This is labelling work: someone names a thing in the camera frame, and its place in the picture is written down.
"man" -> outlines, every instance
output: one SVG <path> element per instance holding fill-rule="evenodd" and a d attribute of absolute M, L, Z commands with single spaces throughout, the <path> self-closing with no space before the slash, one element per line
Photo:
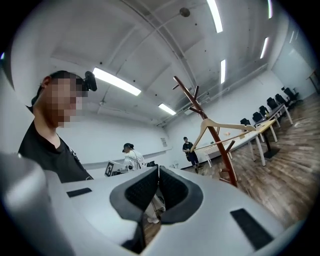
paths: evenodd
<path fill-rule="evenodd" d="M 188 142 L 187 137 L 183 137 L 183 140 L 184 140 L 184 144 L 182 146 L 182 151 L 185 152 L 186 158 L 189 158 L 188 160 L 192 163 L 192 166 L 194 167 L 195 172 L 199 173 L 198 169 L 202 168 L 202 166 L 199 164 L 199 160 L 195 151 L 190 152 L 193 144 L 191 142 Z"/>
<path fill-rule="evenodd" d="M 77 155 L 56 132 L 57 127 L 76 115 L 76 105 L 82 103 L 88 90 L 81 77 L 64 70 L 57 71 L 43 79 L 29 108 L 34 120 L 18 152 L 36 161 L 42 169 L 57 173 L 62 183 L 92 179 Z"/>

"white wall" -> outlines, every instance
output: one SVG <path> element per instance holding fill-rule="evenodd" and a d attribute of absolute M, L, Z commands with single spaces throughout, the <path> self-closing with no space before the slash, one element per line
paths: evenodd
<path fill-rule="evenodd" d="M 289 27 L 289 16 L 286 12 L 279 10 L 279 15 L 277 16 L 278 26 L 275 34 L 275 39 L 271 47 L 271 53 L 268 59 L 268 70 L 271 70 L 277 61 L 277 58 L 282 50 L 282 47 L 285 43 L 286 36 L 288 33 Z"/>
<path fill-rule="evenodd" d="M 285 87 L 291 90 L 296 88 L 300 99 L 305 99 L 316 92 L 310 79 L 307 79 L 316 67 L 316 56 L 301 29 L 291 20 L 285 42 L 272 71 Z"/>
<path fill-rule="evenodd" d="M 258 112 L 261 105 L 269 108 L 267 105 L 269 97 L 274 98 L 276 94 L 285 96 L 281 91 L 282 87 L 283 84 L 272 71 L 265 71 L 245 85 L 202 107 L 207 116 L 218 123 L 240 124 L 241 119 L 247 118 L 253 125 L 255 123 L 252 120 L 253 113 Z M 171 160 L 177 161 L 179 168 L 191 165 L 182 151 L 183 137 L 186 136 L 190 142 L 194 142 L 200 133 L 201 122 L 202 118 L 195 113 L 188 116 L 184 114 L 164 128 L 172 145 Z M 230 132 L 230 136 L 224 135 L 225 132 Z M 222 128 L 219 137 L 223 140 L 241 132 L 241 130 Z M 209 145 L 213 140 L 209 131 L 206 131 L 198 147 Z M 203 155 L 198 154 L 198 158 L 200 162 L 205 161 Z"/>
<path fill-rule="evenodd" d="M 77 118 L 77 122 L 59 128 L 57 133 L 83 164 L 122 160 L 125 143 L 132 143 L 143 155 L 171 149 L 162 128 L 119 117 L 86 114 Z M 166 139 L 167 147 L 163 146 L 161 138 Z"/>
<path fill-rule="evenodd" d="M 0 66 L 0 151 L 17 153 L 34 115 L 21 103 Z"/>
<path fill-rule="evenodd" d="M 50 56 L 75 13 L 73 1 L 43 1 L 14 35 L 12 79 L 17 96 L 25 105 L 30 106 L 42 79 L 50 73 Z"/>

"white ceiling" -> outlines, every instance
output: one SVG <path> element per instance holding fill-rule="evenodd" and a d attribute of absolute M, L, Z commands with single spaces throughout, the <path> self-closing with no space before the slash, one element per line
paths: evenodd
<path fill-rule="evenodd" d="M 221 33 L 206 0 L 70 0 L 39 9 L 48 14 L 36 30 L 35 54 L 46 52 L 49 61 L 38 61 L 37 75 L 68 70 L 83 77 L 98 67 L 142 92 L 134 96 L 97 79 L 97 91 L 88 96 L 90 111 L 160 124 L 170 115 L 159 104 L 174 111 L 188 104 L 179 88 L 172 90 L 173 76 L 191 90 L 199 85 L 201 101 L 207 91 L 212 99 L 267 63 L 278 26 L 275 12 L 268 19 L 268 1 L 215 1 Z M 179 14 L 182 7 L 189 17 Z M 269 45 L 260 59 L 265 37 Z M 220 85 L 223 59 L 226 82 Z"/>

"wooden floor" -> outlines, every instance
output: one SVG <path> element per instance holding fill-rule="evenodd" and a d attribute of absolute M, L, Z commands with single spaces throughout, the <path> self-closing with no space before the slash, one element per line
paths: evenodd
<path fill-rule="evenodd" d="M 232 164 L 238 178 L 238 188 L 267 208 L 289 227 L 307 217 L 319 190 L 320 181 L 320 96 L 312 95 L 290 111 L 293 125 L 287 117 L 274 125 L 278 142 L 271 132 L 268 139 L 272 148 L 280 151 L 262 166 L 259 151 L 253 144 L 256 161 L 248 145 L 232 152 Z M 219 179 L 219 169 L 224 167 L 221 157 L 212 160 L 199 170 L 200 175 Z M 147 244 L 160 229 L 160 223 L 144 221 Z"/>

